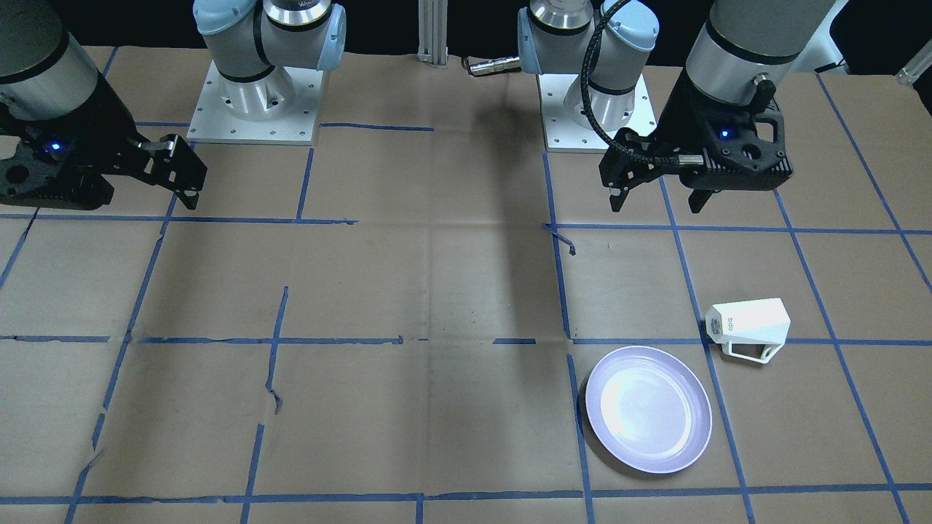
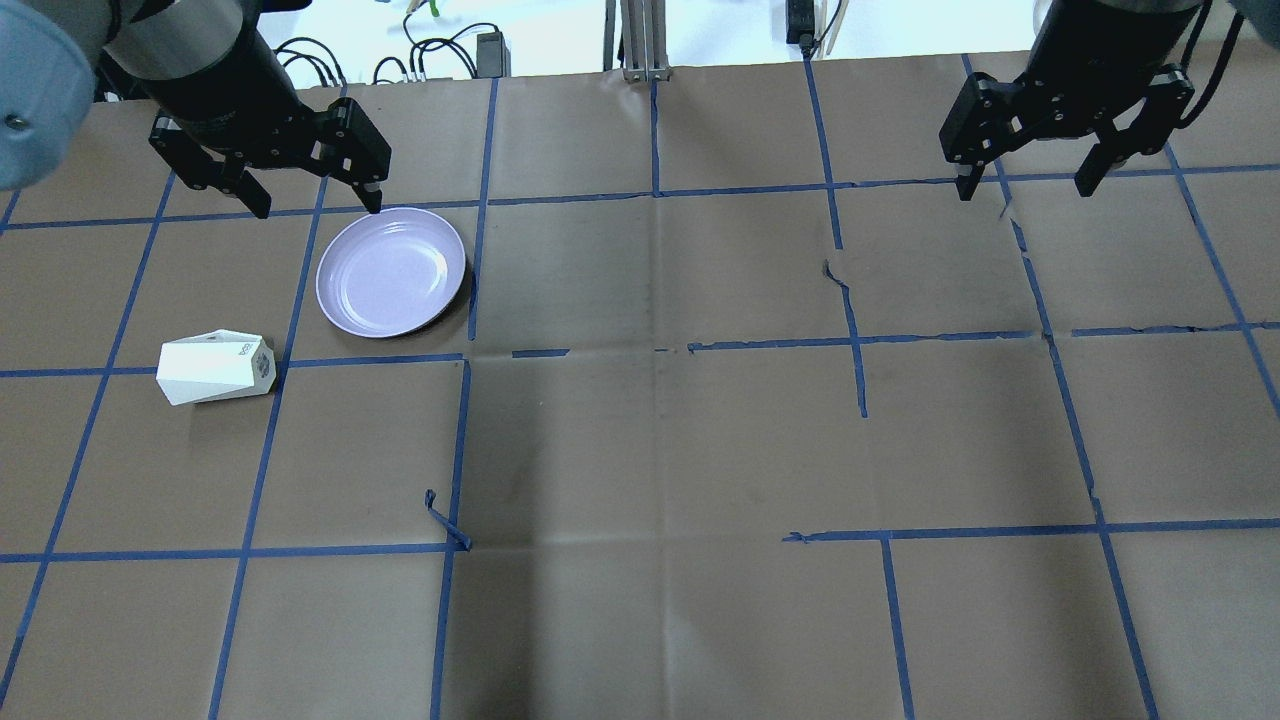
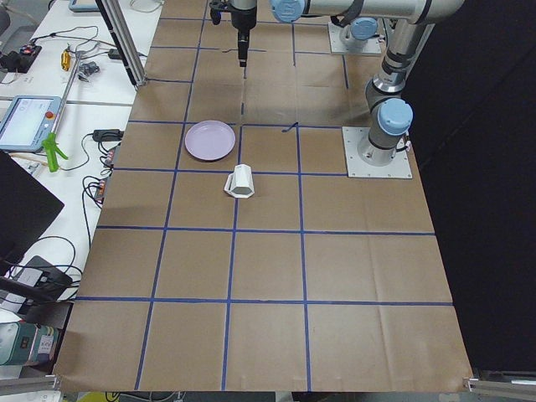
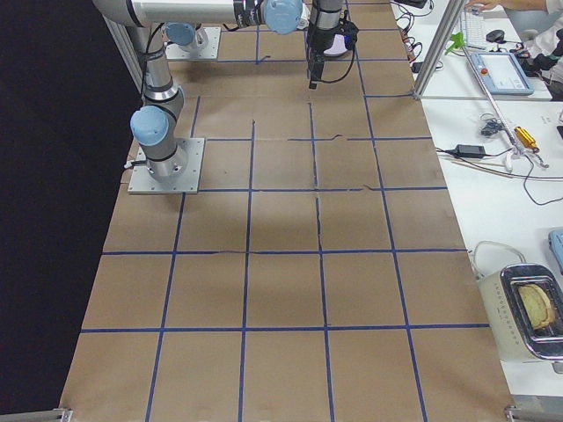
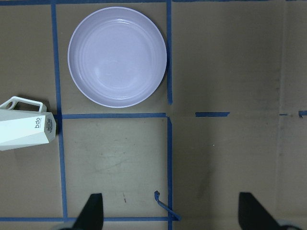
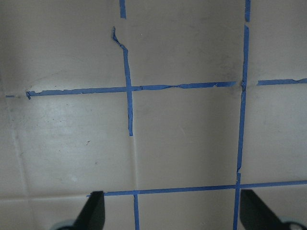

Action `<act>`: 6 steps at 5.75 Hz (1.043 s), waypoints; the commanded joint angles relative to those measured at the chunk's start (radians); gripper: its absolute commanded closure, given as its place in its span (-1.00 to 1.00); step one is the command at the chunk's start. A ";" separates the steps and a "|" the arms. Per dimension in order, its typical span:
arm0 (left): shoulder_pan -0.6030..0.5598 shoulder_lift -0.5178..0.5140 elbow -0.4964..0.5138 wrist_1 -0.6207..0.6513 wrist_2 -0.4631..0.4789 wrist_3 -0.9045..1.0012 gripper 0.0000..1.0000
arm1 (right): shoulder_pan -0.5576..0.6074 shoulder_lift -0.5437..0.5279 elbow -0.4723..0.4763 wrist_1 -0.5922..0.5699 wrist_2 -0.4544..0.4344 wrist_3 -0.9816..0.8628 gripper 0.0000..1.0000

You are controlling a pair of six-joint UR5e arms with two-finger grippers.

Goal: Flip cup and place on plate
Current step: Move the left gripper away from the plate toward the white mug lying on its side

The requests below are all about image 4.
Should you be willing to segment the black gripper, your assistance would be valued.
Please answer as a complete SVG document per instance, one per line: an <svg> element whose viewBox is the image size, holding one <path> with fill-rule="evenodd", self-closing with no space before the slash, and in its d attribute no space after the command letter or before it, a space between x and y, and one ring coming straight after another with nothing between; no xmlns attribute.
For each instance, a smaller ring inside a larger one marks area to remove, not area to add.
<svg viewBox="0 0 563 422"><path fill-rule="evenodd" d="M310 74L309 89L316 90L322 82L325 66L325 51L333 45L334 36L339 27L323 29L317 25L309 25L307 31L307 62Z"/></svg>

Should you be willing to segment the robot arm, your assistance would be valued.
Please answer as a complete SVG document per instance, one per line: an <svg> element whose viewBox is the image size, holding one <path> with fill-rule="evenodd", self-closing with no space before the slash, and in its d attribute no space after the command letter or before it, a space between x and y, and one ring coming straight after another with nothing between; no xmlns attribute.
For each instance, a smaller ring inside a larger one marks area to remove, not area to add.
<svg viewBox="0 0 563 422"><path fill-rule="evenodd" d="M136 48L143 70L143 102L168 103L178 93L166 59L165 45L157 30L168 23L233 24L233 30L266 25L278 34L298 28L305 6L301 1L96 1L100 13L124 25ZM307 26L309 88L322 84L324 52L344 27L341 1L314 1Z"/></svg>
<svg viewBox="0 0 563 422"><path fill-rule="evenodd" d="M186 51L198 50L208 45L208 35L201 26L182 22L168 22L164 32L171 43Z"/></svg>

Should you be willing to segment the person hand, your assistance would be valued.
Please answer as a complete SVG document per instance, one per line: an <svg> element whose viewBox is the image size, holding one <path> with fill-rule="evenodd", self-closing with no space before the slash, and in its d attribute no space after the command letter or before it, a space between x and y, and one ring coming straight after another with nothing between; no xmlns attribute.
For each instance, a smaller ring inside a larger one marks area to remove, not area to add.
<svg viewBox="0 0 563 422"><path fill-rule="evenodd" d="M475 11L481 13L483 11L490 11L500 5L499 0L469 0L466 2L464 8L467 11Z"/></svg>

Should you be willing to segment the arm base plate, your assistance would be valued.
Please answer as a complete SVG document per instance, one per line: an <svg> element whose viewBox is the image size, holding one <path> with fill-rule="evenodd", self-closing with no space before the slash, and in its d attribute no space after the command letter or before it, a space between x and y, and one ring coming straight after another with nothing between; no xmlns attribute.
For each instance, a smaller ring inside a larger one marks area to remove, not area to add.
<svg viewBox="0 0 563 422"><path fill-rule="evenodd" d="M205 138L177 138L175 154L162 162L150 161L139 148L132 167L131 194L197 194L201 180Z"/></svg>
<svg viewBox="0 0 563 422"><path fill-rule="evenodd" d="M169 62L212 62L218 58L220 27L201 26L194 30L192 42L181 45L169 40L166 57Z"/></svg>

